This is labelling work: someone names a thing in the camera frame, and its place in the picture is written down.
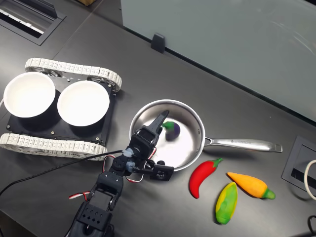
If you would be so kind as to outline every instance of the stainless steel pan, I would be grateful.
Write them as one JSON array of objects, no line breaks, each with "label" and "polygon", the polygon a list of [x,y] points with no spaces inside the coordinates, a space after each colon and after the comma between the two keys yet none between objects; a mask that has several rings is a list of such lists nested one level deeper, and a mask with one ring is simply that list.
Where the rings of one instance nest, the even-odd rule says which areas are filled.
[{"label": "stainless steel pan", "polygon": [[203,123],[197,113],[186,104],[176,100],[157,100],[144,106],[134,117],[129,129],[129,138],[142,125],[149,125],[161,112],[169,110],[165,121],[179,124],[180,136],[173,142],[166,141],[165,131],[159,136],[155,162],[163,160],[165,165],[178,171],[193,164],[204,146],[226,146],[261,152],[282,152],[282,146],[252,139],[213,139],[205,136]]}]

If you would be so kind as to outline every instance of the table surface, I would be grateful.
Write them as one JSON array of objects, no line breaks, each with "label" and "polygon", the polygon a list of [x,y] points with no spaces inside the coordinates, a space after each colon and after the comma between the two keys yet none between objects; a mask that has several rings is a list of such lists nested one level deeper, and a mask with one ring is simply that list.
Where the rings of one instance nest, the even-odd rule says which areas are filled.
[{"label": "table surface", "polygon": [[[117,237],[308,236],[307,218],[316,213],[316,202],[281,175],[296,136],[316,142],[315,127],[171,54],[152,50],[147,42],[113,24],[106,2],[96,2],[101,5],[92,14],[91,9],[71,0],[62,2],[65,22],[41,47],[0,27],[0,50],[5,53],[0,56],[0,92],[24,71],[30,57],[106,67],[123,80],[107,143],[109,151],[126,147],[134,115],[159,99],[179,100],[192,107],[209,137],[252,138],[283,145],[283,153],[208,147],[169,182],[145,178],[133,184],[125,180],[113,212]],[[6,132],[7,120],[8,115],[0,121],[1,134]],[[0,149],[0,157],[0,189],[70,161],[5,149]],[[224,161],[201,185],[200,198],[194,199],[188,191],[190,174],[200,163],[219,157]],[[239,189],[232,220],[225,226],[216,224],[214,207],[230,182],[228,171],[264,180],[276,199],[252,198]],[[17,184],[1,196],[0,210],[39,237],[64,236],[82,203],[82,199],[68,200],[68,196],[90,190],[100,172],[100,162],[85,161]]]}]

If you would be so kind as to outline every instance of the white bowl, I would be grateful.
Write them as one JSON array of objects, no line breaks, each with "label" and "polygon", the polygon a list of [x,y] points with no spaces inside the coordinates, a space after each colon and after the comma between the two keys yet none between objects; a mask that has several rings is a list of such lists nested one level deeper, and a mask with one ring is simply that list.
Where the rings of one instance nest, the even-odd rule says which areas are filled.
[{"label": "white bowl", "polygon": [[83,80],[68,86],[59,96],[60,117],[73,126],[88,126],[99,121],[110,104],[109,94],[100,84]]},{"label": "white bowl", "polygon": [[6,86],[3,102],[6,109],[20,118],[40,115],[55,98],[55,85],[43,73],[29,72],[15,77]]}]

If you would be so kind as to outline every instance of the pan handle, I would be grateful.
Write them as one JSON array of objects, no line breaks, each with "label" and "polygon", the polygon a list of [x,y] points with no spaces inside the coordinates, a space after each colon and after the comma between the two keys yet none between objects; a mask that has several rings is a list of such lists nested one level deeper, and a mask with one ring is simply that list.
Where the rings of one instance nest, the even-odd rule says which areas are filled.
[{"label": "pan handle", "polygon": [[282,145],[274,144],[271,142],[254,140],[254,139],[211,139],[206,137],[206,140],[209,141],[208,144],[204,146],[224,146],[224,147],[235,147],[251,151],[260,151],[260,152],[282,152]]}]

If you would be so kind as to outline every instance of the toy chili pepper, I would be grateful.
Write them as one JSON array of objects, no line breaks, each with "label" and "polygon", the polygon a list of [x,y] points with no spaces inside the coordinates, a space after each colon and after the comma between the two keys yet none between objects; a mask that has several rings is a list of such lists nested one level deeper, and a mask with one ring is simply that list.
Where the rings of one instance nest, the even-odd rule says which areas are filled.
[{"label": "toy chili pepper", "polygon": [[223,159],[219,158],[217,160],[208,160],[200,164],[191,174],[189,187],[192,196],[196,199],[199,198],[198,189],[204,179],[206,179],[211,173],[213,173],[218,163],[221,162]]}]

